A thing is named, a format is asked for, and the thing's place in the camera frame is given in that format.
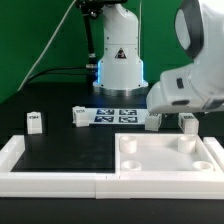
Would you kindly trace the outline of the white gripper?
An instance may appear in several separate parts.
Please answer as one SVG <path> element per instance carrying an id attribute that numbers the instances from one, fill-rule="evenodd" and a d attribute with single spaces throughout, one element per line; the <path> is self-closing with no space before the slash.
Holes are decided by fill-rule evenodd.
<path id="1" fill-rule="evenodd" d="M 193 65 L 165 71 L 146 105 L 152 114 L 224 111 L 224 76 Z"/>

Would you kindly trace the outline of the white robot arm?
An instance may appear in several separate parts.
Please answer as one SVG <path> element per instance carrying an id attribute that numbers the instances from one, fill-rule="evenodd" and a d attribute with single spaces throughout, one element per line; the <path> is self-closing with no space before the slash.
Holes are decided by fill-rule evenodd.
<path id="1" fill-rule="evenodd" d="M 104 4 L 104 54 L 94 89 L 132 95 L 148 86 L 138 53 L 138 19 L 119 3 Z M 192 62 L 168 70 L 146 98 L 152 113 L 224 111 L 224 0 L 182 0 L 174 22 Z"/>

